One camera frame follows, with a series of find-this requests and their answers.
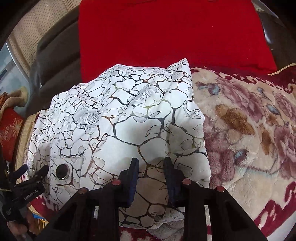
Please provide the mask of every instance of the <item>red blanket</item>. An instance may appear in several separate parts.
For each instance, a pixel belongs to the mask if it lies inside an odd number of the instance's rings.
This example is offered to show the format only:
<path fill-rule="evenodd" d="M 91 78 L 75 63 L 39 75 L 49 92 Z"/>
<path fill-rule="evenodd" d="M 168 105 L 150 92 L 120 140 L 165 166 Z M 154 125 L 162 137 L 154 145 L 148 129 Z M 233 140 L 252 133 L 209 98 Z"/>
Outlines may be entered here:
<path fill-rule="evenodd" d="M 83 0 L 79 40 L 85 83 L 115 64 L 165 68 L 182 58 L 276 70 L 251 0 Z"/>

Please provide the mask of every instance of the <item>white patterned fabric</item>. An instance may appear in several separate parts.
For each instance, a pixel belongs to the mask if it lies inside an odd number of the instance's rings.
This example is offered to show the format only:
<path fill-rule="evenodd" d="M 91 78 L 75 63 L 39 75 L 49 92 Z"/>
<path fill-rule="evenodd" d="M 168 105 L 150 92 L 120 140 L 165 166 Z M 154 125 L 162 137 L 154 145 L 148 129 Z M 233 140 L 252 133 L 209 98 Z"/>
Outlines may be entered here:
<path fill-rule="evenodd" d="M 61 207 L 80 187 L 97 189 L 117 178 L 137 157 L 135 199 L 130 208 L 120 208 L 120 225 L 157 228 L 184 218 L 184 209 L 167 208 L 165 157 L 185 177 L 209 185 L 203 122 L 186 59 L 167 69 L 117 64 L 55 96 L 50 109 L 40 112 L 27 178 L 48 164 L 45 197 Z M 59 180 L 55 170 L 63 163 L 70 167 L 70 176 Z"/>

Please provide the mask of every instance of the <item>screw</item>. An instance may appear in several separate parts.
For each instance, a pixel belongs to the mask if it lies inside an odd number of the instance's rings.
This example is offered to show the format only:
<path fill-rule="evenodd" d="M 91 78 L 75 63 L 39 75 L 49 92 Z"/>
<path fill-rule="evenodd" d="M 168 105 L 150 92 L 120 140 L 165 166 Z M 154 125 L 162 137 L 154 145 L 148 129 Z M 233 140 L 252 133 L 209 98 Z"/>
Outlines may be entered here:
<path fill-rule="evenodd" d="M 118 185 L 120 185 L 121 184 L 121 181 L 119 180 L 119 179 L 114 179 L 113 181 L 112 181 L 112 185 L 114 185 L 114 186 L 118 186 Z"/>
<path fill-rule="evenodd" d="M 85 194 L 85 193 L 87 193 L 88 192 L 88 189 L 87 188 L 80 188 L 79 190 L 78 190 L 78 193 L 79 194 Z"/>
<path fill-rule="evenodd" d="M 218 192 L 225 192 L 225 188 L 222 186 L 218 186 L 218 187 L 216 187 L 216 189 Z"/>
<path fill-rule="evenodd" d="M 182 183 L 183 183 L 184 185 L 190 185 L 190 184 L 191 184 L 191 180 L 185 178 L 185 179 L 183 179 Z"/>

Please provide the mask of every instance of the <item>black line pattern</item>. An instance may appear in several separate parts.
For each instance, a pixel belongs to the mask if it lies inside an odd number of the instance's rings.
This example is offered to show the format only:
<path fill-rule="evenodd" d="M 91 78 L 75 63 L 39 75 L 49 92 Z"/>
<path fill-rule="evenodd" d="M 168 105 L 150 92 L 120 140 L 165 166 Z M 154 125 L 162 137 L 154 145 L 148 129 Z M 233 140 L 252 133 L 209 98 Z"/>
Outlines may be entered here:
<path fill-rule="evenodd" d="M 183 219 L 167 208 L 163 159 L 170 156 L 185 176 L 209 185 L 204 115 L 193 101 L 186 59 L 167 69 L 115 65 L 87 84 L 55 96 L 41 111 L 31 137 L 27 178 L 49 164 L 45 197 L 61 207 L 80 187 L 100 188 L 140 161 L 135 200 L 120 209 L 122 226 L 155 228 Z M 70 176 L 58 180 L 67 163 Z"/>

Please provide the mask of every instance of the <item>gold starburst design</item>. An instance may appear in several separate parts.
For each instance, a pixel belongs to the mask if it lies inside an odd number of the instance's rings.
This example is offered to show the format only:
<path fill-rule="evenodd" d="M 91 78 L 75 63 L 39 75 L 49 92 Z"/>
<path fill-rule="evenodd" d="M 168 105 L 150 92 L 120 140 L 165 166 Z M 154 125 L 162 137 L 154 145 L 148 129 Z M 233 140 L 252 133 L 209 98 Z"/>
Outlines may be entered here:
<path fill-rule="evenodd" d="M 20 128 L 22 127 L 22 120 L 14 118 L 13 124 L 10 127 L 12 128 L 13 132 L 12 136 L 17 137 L 20 132 Z"/>

